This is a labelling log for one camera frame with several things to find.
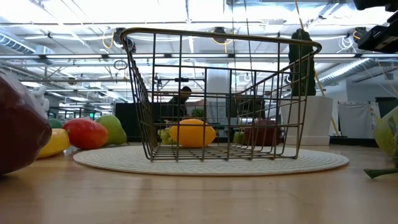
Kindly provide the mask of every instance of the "white placemat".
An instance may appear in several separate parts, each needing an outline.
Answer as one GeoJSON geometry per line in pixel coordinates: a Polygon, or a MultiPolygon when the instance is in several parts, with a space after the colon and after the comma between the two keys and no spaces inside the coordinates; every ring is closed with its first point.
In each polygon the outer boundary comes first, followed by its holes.
{"type": "MultiPolygon", "coordinates": [[[[295,149],[286,148],[286,155],[293,156],[295,149]]],[[[73,159],[83,165],[132,172],[138,174],[160,175],[279,175],[302,172],[314,172],[334,169],[348,164],[345,156],[301,149],[298,159],[244,159],[223,160],[198,160],[192,161],[154,161],[145,158],[142,146],[113,147],[83,151],[75,154],[73,159]]]]}

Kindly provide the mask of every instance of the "red object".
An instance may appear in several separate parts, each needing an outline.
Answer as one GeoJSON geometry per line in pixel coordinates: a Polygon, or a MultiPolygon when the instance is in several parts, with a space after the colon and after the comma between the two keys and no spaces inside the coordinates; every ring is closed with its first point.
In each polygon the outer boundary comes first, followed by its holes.
{"type": "MultiPolygon", "coordinates": [[[[254,124],[254,131],[251,133],[253,128],[246,128],[244,130],[244,140],[251,146],[253,139],[255,140],[256,146],[272,146],[272,141],[274,140],[275,128],[257,128],[256,125],[275,125],[275,121],[271,120],[260,120],[254,124]]],[[[275,145],[280,143],[280,129],[276,132],[276,142],[275,145]]]]}
{"type": "Polygon", "coordinates": [[[75,118],[63,125],[67,130],[70,144],[80,149],[97,149],[105,145],[108,131],[99,123],[87,118],[75,118]]]}
{"type": "Polygon", "coordinates": [[[33,163],[51,138],[44,109],[14,75],[0,71],[0,175],[33,163]]]}

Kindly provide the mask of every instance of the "wooden table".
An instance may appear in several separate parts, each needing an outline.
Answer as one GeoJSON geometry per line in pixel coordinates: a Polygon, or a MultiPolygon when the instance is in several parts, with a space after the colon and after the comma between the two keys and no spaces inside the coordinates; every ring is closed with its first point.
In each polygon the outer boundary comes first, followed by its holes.
{"type": "Polygon", "coordinates": [[[8,223],[396,223],[398,175],[368,147],[321,147],[350,158],[337,170],[270,177],[166,177],[42,159],[0,177],[0,224],[8,223]]]}

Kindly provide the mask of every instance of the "man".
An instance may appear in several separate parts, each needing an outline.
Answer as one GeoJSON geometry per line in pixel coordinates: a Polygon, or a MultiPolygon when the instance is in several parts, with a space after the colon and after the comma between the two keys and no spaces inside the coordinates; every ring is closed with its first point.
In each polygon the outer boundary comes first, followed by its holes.
{"type": "Polygon", "coordinates": [[[178,107],[178,96],[173,96],[173,98],[168,102],[167,112],[164,115],[166,118],[164,118],[164,120],[177,122],[188,116],[185,102],[189,99],[191,93],[191,89],[187,86],[184,86],[181,89],[180,107],[178,107]]]}

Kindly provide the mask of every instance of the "green plant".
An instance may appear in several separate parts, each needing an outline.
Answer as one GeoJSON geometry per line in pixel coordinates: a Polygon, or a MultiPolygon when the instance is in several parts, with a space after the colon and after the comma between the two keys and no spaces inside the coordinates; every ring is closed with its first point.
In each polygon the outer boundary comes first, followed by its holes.
{"type": "Polygon", "coordinates": [[[193,109],[192,116],[194,118],[204,118],[205,117],[205,110],[204,109],[193,109]]]}
{"type": "MultiPolygon", "coordinates": [[[[310,34],[305,32],[302,29],[297,29],[295,33],[292,35],[292,39],[294,40],[308,40],[312,41],[310,34]]],[[[294,63],[301,57],[304,57],[310,54],[313,51],[312,47],[304,46],[304,45],[297,45],[297,44],[289,44],[289,63],[294,63]]],[[[315,90],[315,62],[313,57],[310,58],[310,64],[308,66],[308,60],[301,60],[300,63],[297,63],[293,68],[290,69],[291,72],[299,72],[300,71],[300,64],[301,64],[301,77],[306,77],[300,80],[299,82],[295,82],[292,84],[292,96],[305,96],[307,89],[307,79],[308,79],[308,96],[315,96],[317,94],[315,90]]],[[[300,79],[299,74],[290,74],[289,78],[292,82],[295,80],[300,79]]]]}

